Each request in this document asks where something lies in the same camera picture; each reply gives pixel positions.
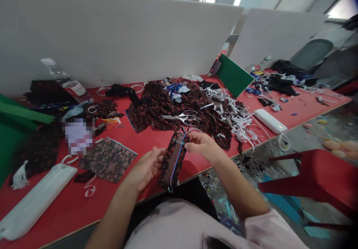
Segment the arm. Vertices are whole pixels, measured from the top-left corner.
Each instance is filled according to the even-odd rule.
[[[205,133],[190,133],[190,143],[185,144],[185,148],[200,153],[213,165],[235,212],[242,221],[270,211],[260,194],[210,136]]]
[[[123,248],[129,220],[139,192],[157,174],[166,148],[146,153],[118,187],[104,217],[86,244],[92,248]]]

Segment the white tag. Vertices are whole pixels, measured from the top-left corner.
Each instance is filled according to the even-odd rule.
[[[81,96],[86,93],[86,89],[80,83],[70,89],[78,96]]]

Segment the bottle cap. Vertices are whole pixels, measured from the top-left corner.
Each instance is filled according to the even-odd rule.
[[[41,59],[41,62],[46,66],[56,65],[56,62],[51,58],[43,58],[43,59]]]

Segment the window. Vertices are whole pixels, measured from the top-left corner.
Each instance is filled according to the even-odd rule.
[[[327,14],[330,18],[350,19],[358,14],[357,3],[358,0],[339,0]]]

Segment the gray chair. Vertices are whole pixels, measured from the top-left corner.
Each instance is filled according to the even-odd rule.
[[[325,39],[315,39],[309,41],[300,51],[298,51],[290,62],[304,71],[308,71],[316,66],[333,49],[333,43]]]

